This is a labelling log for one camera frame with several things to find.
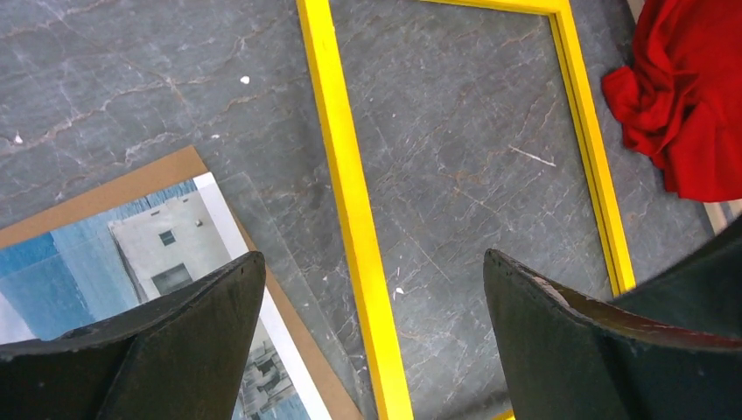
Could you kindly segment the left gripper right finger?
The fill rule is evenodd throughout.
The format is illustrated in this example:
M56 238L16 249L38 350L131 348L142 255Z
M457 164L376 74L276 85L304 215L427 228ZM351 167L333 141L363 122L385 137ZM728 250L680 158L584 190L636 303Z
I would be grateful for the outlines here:
M516 418L740 418L739 220L607 302L496 249L483 280Z

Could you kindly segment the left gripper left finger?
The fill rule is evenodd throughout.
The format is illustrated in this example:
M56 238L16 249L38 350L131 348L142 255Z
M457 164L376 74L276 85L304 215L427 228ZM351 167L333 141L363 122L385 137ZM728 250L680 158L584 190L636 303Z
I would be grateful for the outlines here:
M265 283L250 251L57 339L2 345L2 418L229 419Z

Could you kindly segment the yellow wooden picture frame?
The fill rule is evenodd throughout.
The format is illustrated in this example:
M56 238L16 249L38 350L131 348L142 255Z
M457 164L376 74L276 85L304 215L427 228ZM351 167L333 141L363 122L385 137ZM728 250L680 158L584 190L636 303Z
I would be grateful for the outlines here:
M612 293L630 291L636 285L634 270L570 2L466 1L464 5L548 17ZM331 7L327 1L299 1L297 11L378 416L411 419L410 393Z

